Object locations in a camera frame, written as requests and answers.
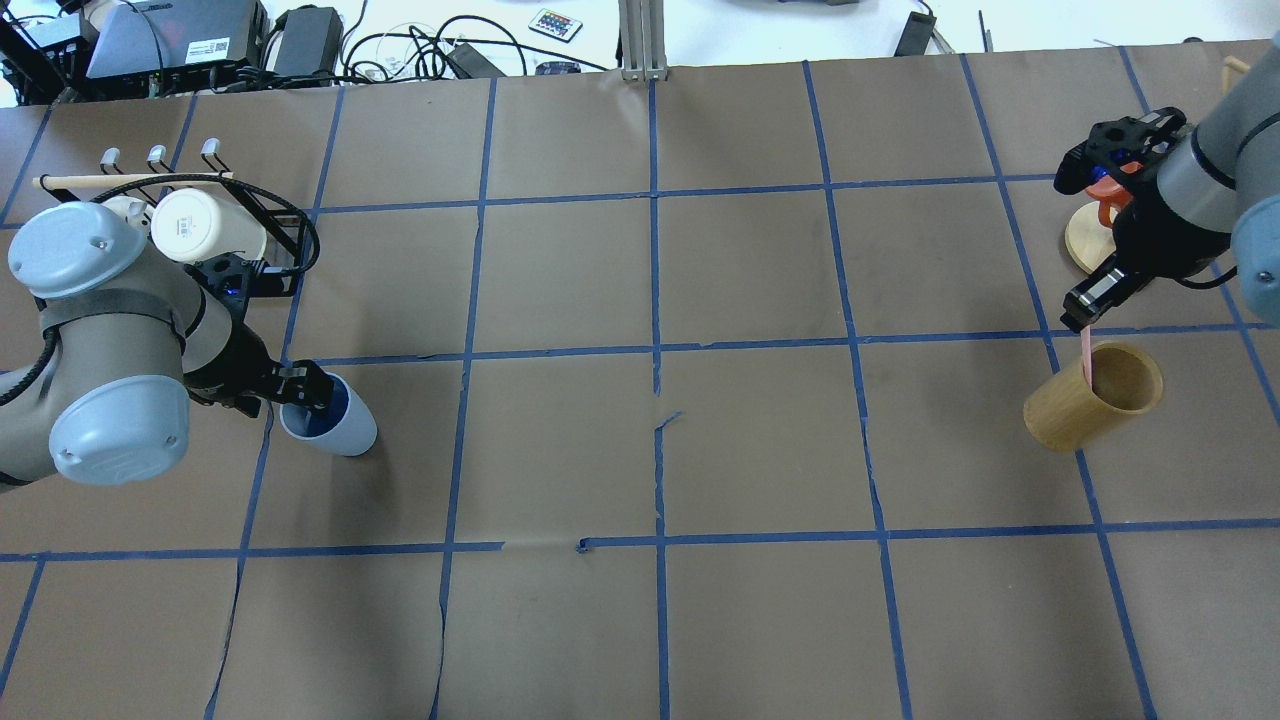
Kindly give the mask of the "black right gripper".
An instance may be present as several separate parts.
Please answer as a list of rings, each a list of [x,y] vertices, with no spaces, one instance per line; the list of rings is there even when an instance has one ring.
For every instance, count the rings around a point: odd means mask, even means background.
[[[1155,278],[1187,281],[1230,247],[1228,232],[1176,214],[1153,181],[1125,179],[1119,184],[1130,200],[1112,224],[1112,266],[1100,266],[1062,299],[1060,320],[1071,333],[1082,333],[1124,304],[1126,286],[1143,286]]]

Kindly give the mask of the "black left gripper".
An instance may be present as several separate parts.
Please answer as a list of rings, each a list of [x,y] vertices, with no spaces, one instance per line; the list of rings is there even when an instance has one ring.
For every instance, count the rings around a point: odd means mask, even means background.
[[[275,360],[246,314],[253,299],[296,295],[297,282],[262,260],[238,255],[186,265],[200,304],[186,328],[186,388],[193,401],[219,404],[256,416],[262,402],[326,411],[334,380],[321,366],[287,366]]]

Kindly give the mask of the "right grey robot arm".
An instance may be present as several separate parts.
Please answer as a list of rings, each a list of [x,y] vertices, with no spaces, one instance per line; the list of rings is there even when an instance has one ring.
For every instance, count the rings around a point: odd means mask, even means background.
[[[1062,324],[1080,332],[1157,278],[1188,284],[1224,252],[1248,309],[1276,324],[1277,120],[1270,44],[1197,124],[1176,108],[1094,124],[1064,154],[1053,187],[1079,193],[1103,172],[1132,199],[1114,219],[1114,251],[1065,293]]]

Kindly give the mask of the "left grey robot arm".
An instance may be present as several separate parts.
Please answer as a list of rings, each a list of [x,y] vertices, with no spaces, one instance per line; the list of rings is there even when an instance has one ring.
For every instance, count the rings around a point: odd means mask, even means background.
[[[270,236],[244,210],[177,223],[169,202],[64,202],[15,233],[12,275],[38,306],[40,356],[3,375],[3,491],[160,477],[189,446],[192,404],[329,416],[335,377],[283,364],[244,323]]]

